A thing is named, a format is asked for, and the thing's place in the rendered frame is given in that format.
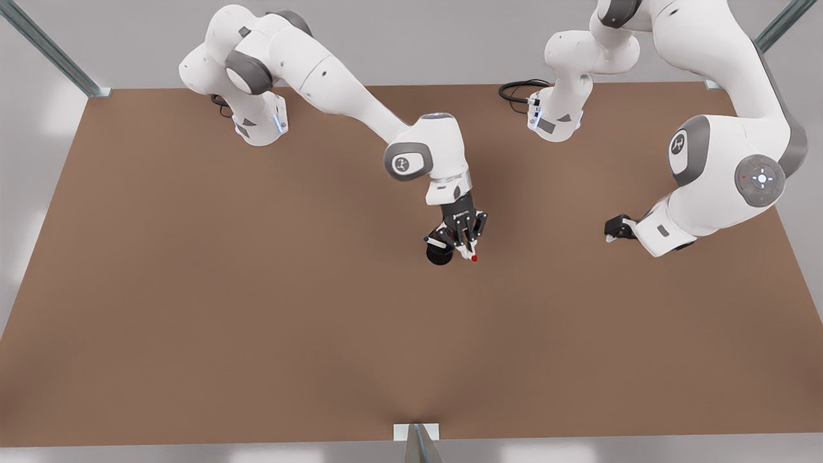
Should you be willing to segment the silver frame post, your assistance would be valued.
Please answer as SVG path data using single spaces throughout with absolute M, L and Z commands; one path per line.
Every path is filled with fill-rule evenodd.
M 405 442 L 404 463 L 443 463 L 435 446 L 439 424 L 394 424 L 393 439 Z
M 62 50 L 14 0 L 0 0 L 0 16 L 6 19 L 36 50 L 51 62 L 88 98 L 108 98 L 111 88 L 100 87 Z
M 764 53 L 784 94 L 820 93 L 823 0 L 728 0 L 733 17 Z

